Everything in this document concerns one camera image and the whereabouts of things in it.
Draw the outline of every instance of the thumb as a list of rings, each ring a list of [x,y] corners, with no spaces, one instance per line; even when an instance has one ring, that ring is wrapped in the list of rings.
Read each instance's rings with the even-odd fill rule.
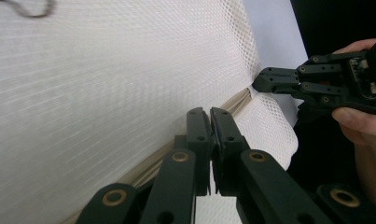
[[[376,115],[342,107],[335,109],[332,112],[332,117],[345,127],[376,136]]]

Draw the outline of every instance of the fabric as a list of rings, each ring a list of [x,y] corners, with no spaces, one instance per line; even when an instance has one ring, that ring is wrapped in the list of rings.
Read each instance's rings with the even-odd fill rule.
[[[0,223],[63,222],[258,69],[240,1],[57,0],[39,19],[0,2]],[[246,108],[248,142],[286,168],[297,143],[277,103]]]

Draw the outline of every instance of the brass ring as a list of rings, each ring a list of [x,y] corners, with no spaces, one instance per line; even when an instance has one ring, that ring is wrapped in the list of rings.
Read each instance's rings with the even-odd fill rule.
[[[347,207],[358,207],[360,205],[359,199],[354,194],[344,189],[332,189],[330,191],[330,196],[334,201]]]
[[[188,154],[186,152],[175,152],[173,154],[173,161],[187,161]]]
[[[261,152],[251,152],[251,153],[249,153],[249,159],[251,159],[251,161],[265,161],[265,160],[267,160],[266,156]]]
[[[118,194],[119,198],[116,200],[110,200],[109,196],[112,194]],[[123,189],[112,189],[108,191],[104,197],[103,197],[103,204],[106,206],[116,206],[118,204],[121,204],[126,200],[127,198],[127,192]]]

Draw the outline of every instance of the white mesh laundry bag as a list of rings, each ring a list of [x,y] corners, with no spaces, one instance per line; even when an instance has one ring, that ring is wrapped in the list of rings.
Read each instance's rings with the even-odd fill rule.
[[[258,73],[238,0],[56,0],[35,19],[45,0],[16,3],[0,1],[0,223],[71,220]],[[270,95],[235,119],[288,166],[297,139]],[[207,199],[196,223],[238,223],[232,199]]]

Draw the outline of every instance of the human hand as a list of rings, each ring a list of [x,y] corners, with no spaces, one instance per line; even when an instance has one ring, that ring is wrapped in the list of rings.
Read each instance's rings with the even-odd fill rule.
[[[376,38],[356,41],[334,53],[347,53],[370,49]],[[332,117],[341,130],[355,145],[356,171],[365,194],[376,203],[376,115],[352,108],[337,108]]]

